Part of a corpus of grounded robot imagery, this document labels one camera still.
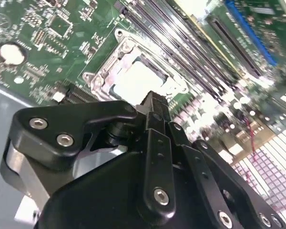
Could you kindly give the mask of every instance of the bolt head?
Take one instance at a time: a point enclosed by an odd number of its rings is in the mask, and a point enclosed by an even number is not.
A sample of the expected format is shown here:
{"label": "bolt head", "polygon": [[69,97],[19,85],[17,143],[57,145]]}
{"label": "bolt head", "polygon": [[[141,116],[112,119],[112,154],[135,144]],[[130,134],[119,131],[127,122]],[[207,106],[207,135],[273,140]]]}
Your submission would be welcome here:
{"label": "bolt head", "polygon": [[58,135],[56,140],[57,140],[57,143],[63,147],[72,146],[74,143],[74,139],[70,135],[67,135],[67,134]]}
{"label": "bolt head", "polygon": [[32,118],[30,120],[30,127],[37,129],[37,130],[43,130],[47,128],[48,123],[43,118]]}
{"label": "bolt head", "polygon": [[165,206],[165,205],[168,205],[169,203],[169,197],[167,193],[160,188],[157,188],[154,190],[153,197],[161,205]]}

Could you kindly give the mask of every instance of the screw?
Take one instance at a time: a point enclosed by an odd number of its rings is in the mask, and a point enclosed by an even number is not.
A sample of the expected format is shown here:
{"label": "screw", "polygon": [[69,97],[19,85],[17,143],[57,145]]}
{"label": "screw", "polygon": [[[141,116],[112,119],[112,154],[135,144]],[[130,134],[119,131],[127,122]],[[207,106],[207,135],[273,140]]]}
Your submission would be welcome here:
{"label": "screw", "polygon": [[201,142],[200,144],[201,144],[201,146],[202,146],[203,148],[205,148],[205,149],[208,148],[208,145],[207,145],[205,142]]}
{"label": "screw", "polygon": [[218,217],[226,228],[229,228],[229,229],[232,228],[233,223],[232,223],[232,220],[230,219],[230,217],[227,215],[227,213],[225,213],[223,211],[219,211]]}
{"label": "screw", "polygon": [[271,218],[276,223],[276,225],[278,225],[279,228],[283,227],[282,223],[278,220],[277,217],[275,217],[274,215],[271,215]]}
{"label": "screw", "polygon": [[153,197],[159,204],[168,205],[169,198],[164,190],[160,188],[155,189],[155,191],[153,192]]}
{"label": "screw", "polygon": [[267,219],[267,217],[266,217],[264,214],[262,214],[262,213],[259,213],[259,216],[260,216],[262,222],[263,222],[267,227],[270,228],[270,227],[271,227],[271,223],[270,223],[270,221]]}
{"label": "screw", "polygon": [[181,130],[181,126],[179,126],[177,123],[174,124],[177,130]]}
{"label": "screw", "polygon": [[156,119],[158,119],[159,121],[161,121],[161,116],[160,115],[158,115],[157,113],[153,113],[153,116],[156,118]]}
{"label": "screw", "polygon": [[43,129],[47,128],[48,123],[46,120],[44,120],[42,118],[32,118],[30,120],[30,126],[34,129],[37,129],[37,130],[43,130]]}
{"label": "screw", "polygon": [[126,111],[129,111],[129,112],[131,112],[131,113],[134,112],[134,108],[133,108],[131,105],[126,105],[126,106],[125,106],[125,110],[126,110]]}
{"label": "screw", "polygon": [[73,138],[70,135],[66,135],[66,134],[58,135],[56,140],[57,140],[57,143],[63,147],[72,146],[74,143]]}

